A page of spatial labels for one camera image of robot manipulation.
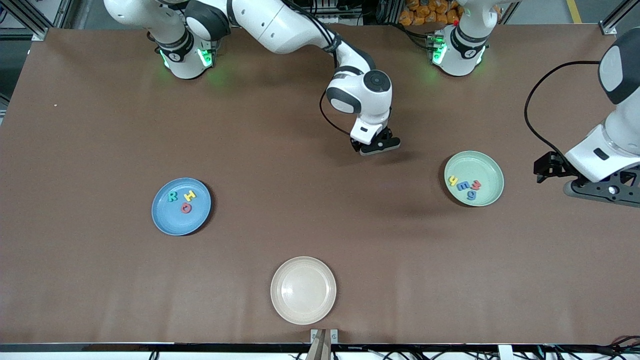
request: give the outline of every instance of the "white plate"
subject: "white plate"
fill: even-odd
[[[335,302],[337,287],[322,261],[300,256],[287,260],[271,280],[271,302],[284,320],[309,325],[324,318]]]

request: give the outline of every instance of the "black cable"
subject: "black cable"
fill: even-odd
[[[391,356],[391,354],[396,354],[396,353],[402,355],[402,357],[405,358],[406,360],[411,360],[401,350],[394,350],[394,351],[389,352],[387,355],[385,355],[385,357],[382,358],[382,360],[389,360],[390,359],[389,356]]]
[[[564,352],[566,352],[567,354],[569,354],[569,356],[572,356],[572,357],[576,358],[576,360],[583,360],[583,358],[579,357],[578,355],[574,354],[574,353],[573,353],[573,352],[571,352],[571,351],[568,351],[568,350],[565,350],[565,349],[561,348],[559,345],[556,345],[556,347],[557,347],[560,351],[564,351]]]
[[[338,129],[338,131],[340,131],[341,133],[351,136],[351,134],[349,134],[348,132],[346,132],[345,130],[342,130],[341,128],[339,128],[338,126],[336,126],[333,122],[331,122],[331,120],[329,120],[328,117],[326,117],[326,115],[324,114],[324,110],[322,108],[322,100],[324,100],[324,96],[326,95],[326,90],[322,92],[322,96],[320,96],[320,112],[322,113],[322,116],[324,117],[324,119],[334,128]]]
[[[364,15],[369,15],[370,13],[372,13],[373,11],[370,11],[368,13],[363,13],[360,12],[360,16],[358,16],[358,20],[356,20],[356,25],[358,25],[358,23],[360,22],[360,19],[364,16]]]
[[[412,31],[409,31],[407,29],[404,28],[404,26],[402,24],[396,24],[393,22],[384,22],[381,25],[389,25],[389,26],[393,26],[394,28],[402,31],[403,33],[405,33],[406,36],[409,37],[409,40],[411,40],[417,47],[423,49],[423,50],[430,50],[430,48],[424,44],[421,44],[420,42],[416,41],[416,39],[414,38],[419,38],[419,39],[427,39],[427,35],[425,34],[418,34],[418,33],[414,33]]]
[[[484,360],[482,357],[480,357],[480,353],[477,353],[477,355],[471,354],[470,352],[466,352],[463,351],[466,355],[472,356],[474,358],[476,358],[476,360]]]
[[[436,354],[434,357],[431,358],[431,360],[436,360],[437,358],[439,358],[442,354],[446,353],[448,350],[445,350],[443,352],[440,352],[439,354]]]
[[[396,24],[395,22],[384,22],[383,24],[380,25],[389,25],[389,26],[393,26],[394,28],[402,31],[403,33],[407,34],[407,35],[411,35],[413,37],[417,37],[417,38],[427,38],[428,36],[425,34],[418,34],[418,33],[414,33],[413,31],[409,31],[406,29],[406,27],[402,24]]]
[[[557,347],[554,347],[554,352],[556,353],[556,360],[564,360],[564,356],[560,354],[560,351],[558,351]]]
[[[620,340],[618,340],[618,341],[616,341],[614,343],[611,343],[608,347],[611,347],[611,348],[613,348],[613,347],[621,347],[620,344],[626,343],[627,341],[633,340],[633,339],[640,339],[640,336],[638,336],[638,335],[625,336],[624,338],[622,338],[622,339],[620,339]]]
[[[0,20],[0,23],[2,23],[2,21],[4,21],[6,19],[6,14],[8,14],[9,12],[7,10],[3,9],[2,6],[0,6],[0,10],[1,10],[0,11],[0,15],[4,14],[2,16],[2,20]]]
[[[515,357],[519,357],[520,359],[525,359],[525,360],[532,360],[529,356],[527,356],[527,354],[521,352],[522,355],[518,355],[516,353],[513,354],[513,356]]]
[[[569,163],[569,161],[566,160],[566,158],[564,157],[564,154],[554,145],[552,144],[550,141],[548,141],[547,139],[545,139],[544,137],[542,137],[542,135],[538,134],[538,132],[533,128],[533,126],[531,126],[531,123],[529,122],[529,102],[531,102],[531,97],[533,96],[533,94],[536,92],[536,90],[538,89],[538,87],[542,84],[542,82],[544,80],[546,80],[549,76],[551,76],[551,74],[555,73],[556,71],[560,70],[563,67],[567,67],[570,65],[598,65],[600,64],[599,61],[569,61],[567,63],[564,63],[562,65],[558,65],[556,66],[553,70],[549,71],[548,73],[546,73],[536,84],[535,86],[533,86],[533,89],[531,89],[531,92],[529,93],[529,96],[527,96],[527,101],[524,104],[524,121],[527,124],[527,127],[529,128],[529,130],[531,130],[531,132],[533,133],[533,135],[536,135],[536,137],[538,139],[540,139],[543,143],[547,144],[551,149],[553,149],[556,153],[558,153],[558,155],[560,156],[560,158],[563,160],[564,165],[567,169],[567,171],[573,175],[578,176],[579,173],[577,172],[577,170]]]

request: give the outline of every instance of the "green plate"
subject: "green plate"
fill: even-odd
[[[454,185],[450,182],[452,176],[458,179]],[[504,189],[504,175],[498,164],[477,151],[459,152],[449,159],[444,168],[444,181],[456,199],[470,206],[493,204]],[[472,187],[477,188],[477,185],[474,186],[476,181],[480,183],[480,187],[472,190]]]

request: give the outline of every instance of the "black mounting bracket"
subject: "black mounting bracket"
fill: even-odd
[[[542,183],[550,177],[574,175],[557,152],[549,151],[533,163],[533,173],[538,176],[536,182]]]
[[[570,166],[558,153],[550,151],[533,163],[533,173],[540,184],[550,177],[576,176]],[[564,186],[568,196],[640,208],[640,166],[617,171],[597,183],[582,174],[577,176]]]
[[[351,146],[353,146],[353,150],[366,156],[376,154],[378,152],[397,149],[400,147],[400,138],[394,138],[394,134],[391,132],[391,129],[385,127],[376,135],[376,137],[373,138],[373,140],[371,140],[370,145],[351,139]]]
[[[612,202],[640,208],[640,166],[620,170],[598,183],[578,178],[564,186],[564,193],[581,199]]]

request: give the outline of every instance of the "yellow floor line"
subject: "yellow floor line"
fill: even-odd
[[[573,23],[582,24],[580,12],[578,12],[578,6],[575,4],[575,0],[566,0],[566,5],[569,6],[569,12],[571,13],[571,19],[573,19]]]

